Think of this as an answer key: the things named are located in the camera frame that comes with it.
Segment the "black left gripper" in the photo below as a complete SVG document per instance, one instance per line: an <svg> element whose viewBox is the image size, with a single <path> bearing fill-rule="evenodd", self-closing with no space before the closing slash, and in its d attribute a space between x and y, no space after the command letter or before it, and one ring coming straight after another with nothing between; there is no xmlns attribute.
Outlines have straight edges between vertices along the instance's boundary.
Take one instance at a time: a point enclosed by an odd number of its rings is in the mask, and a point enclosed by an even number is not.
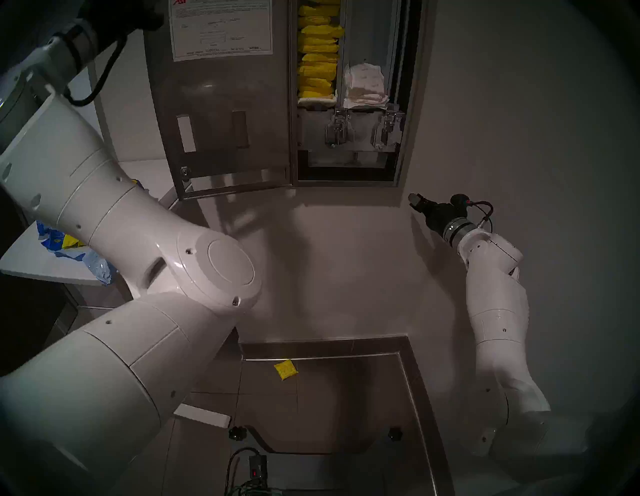
<svg viewBox="0 0 640 496"><path fill-rule="evenodd" d="M135 30L155 31L164 23L158 1L85 1L85 20L98 39L117 39Z"/></svg>

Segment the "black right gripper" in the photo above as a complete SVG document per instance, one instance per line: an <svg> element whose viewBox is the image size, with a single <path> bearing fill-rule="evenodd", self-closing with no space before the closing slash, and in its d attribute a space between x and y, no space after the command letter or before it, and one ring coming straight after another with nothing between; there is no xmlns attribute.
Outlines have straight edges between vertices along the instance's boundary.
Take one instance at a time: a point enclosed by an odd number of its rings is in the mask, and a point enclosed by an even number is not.
<svg viewBox="0 0 640 496"><path fill-rule="evenodd" d="M414 211L425 217L427 228L439 236L444 236L447 226L455 219L465 218L464 205L460 206L451 203L426 201L426 199L418 193L410 193L408 195L408 201Z"/></svg>

